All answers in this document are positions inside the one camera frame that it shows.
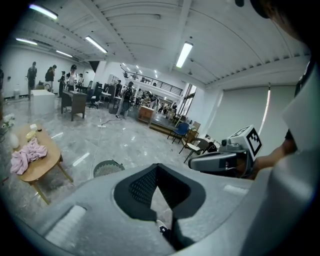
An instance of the black mesh panel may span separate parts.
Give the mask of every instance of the black mesh panel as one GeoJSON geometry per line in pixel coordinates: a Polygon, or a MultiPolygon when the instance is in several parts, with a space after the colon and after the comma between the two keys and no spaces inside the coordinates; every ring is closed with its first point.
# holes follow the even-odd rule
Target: black mesh panel
{"type": "Polygon", "coordinates": [[[152,196],[157,188],[157,169],[153,169],[129,186],[133,199],[150,208],[152,196]]]}

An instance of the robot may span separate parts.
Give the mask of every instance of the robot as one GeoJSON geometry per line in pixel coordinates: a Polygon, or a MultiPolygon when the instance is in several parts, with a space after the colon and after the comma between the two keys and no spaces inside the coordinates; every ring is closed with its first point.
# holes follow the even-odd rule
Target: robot
{"type": "Polygon", "coordinates": [[[202,173],[246,178],[252,173],[254,161],[263,144],[253,125],[246,126],[223,139],[218,152],[202,154],[189,159],[189,168],[202,173]],[[246,158],[246,168],[237,176],[237,159],[246,158]]]}

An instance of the pink cloth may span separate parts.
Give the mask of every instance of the pink cloth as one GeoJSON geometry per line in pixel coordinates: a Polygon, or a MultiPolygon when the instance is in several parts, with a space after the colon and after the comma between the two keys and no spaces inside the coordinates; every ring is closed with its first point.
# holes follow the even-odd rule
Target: pink cloth
{"type": "Polygon", "coordinates": [[[33,138],[18,152],[12,153],[11,173],[22,175],[28,169],[28,163],[47,155],[47,148],[38,144],[37,138],[33,138]]]}

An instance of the black bag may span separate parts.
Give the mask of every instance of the black bag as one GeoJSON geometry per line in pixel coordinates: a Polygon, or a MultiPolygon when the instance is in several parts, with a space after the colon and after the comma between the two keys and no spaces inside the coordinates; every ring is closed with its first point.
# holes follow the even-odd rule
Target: black bag
{"type": "Polygon", "coordinates": [[[46,82],[49,81],[49,78],[50,78],[49,76],[50,76],[50,74],[49,74],[49,70],[48,70],[48,71],[45,73],[45,77],[44,77],[46,82]]]}
{"type": "Polygon", "coordinates": [[[30,79],[30,80],[36,79],[36,75],[37,75],[36,69],[30,68],[30,71],[29,71],[29,79],[30,79]]]}
{"type": "Polygon", "coordinates": [[[132,95],[132,90],[128,88],[124,93],[124,100],[130,101],[132,95]]]}

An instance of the white ceiling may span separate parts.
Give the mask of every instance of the white ceiling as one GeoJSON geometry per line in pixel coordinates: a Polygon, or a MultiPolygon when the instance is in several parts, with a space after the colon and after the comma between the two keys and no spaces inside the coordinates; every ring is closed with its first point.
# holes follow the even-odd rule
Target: white ceiling
{"type": "MultiPolygon", "coordinates": [[[[44,42],[49,44],[48,48],[71,54],[80,61],[110,58],[163,73],[173,69],[172,74],[192,77],[207,87],[220,85],[234,75],[237,78],[242,72],[246,75],[248,70],[268,71],[273,63],[283,67],[282,63],[288,59],[299,68],[295,69],[294,77],[292,70],[283,71],[281,83],[293,83],[303,72],[304,56],[310,54],[304,44],[269,19],[258,16],[249,1],[242,8],[234,0],[39,0],[35,3],[57,13],[58,19],[53,21],[30,9],[13,36],[44,42]],[[86,36],[91,36],[108,54],[87,42],[86,36]],[[183,67],[175,68],[186,41],[194,47],[183,67]]],[[[264,73],[254,83],[274,83],[277,81],[274,76],[269,79],[264,73]]]]}

